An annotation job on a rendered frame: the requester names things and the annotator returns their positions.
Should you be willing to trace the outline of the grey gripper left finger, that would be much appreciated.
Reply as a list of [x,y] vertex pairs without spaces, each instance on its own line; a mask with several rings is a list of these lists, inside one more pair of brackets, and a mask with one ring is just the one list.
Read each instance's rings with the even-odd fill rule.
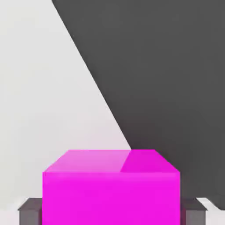
[[42,225],[42,198],[21,197],[0,209],[0,225]]

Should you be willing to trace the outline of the small magenta cube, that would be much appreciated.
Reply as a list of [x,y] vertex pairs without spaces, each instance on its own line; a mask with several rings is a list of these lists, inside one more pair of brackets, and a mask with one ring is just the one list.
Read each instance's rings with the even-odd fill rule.
[[43,225],[180,225],[180,172],[155,150],[69,150],[42,201]]

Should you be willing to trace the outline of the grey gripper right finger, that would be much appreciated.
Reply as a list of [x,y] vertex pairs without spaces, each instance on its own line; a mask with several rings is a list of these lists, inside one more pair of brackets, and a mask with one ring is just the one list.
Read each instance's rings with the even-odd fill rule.
[[180,225],[225,225],[225,197],[182,198]]

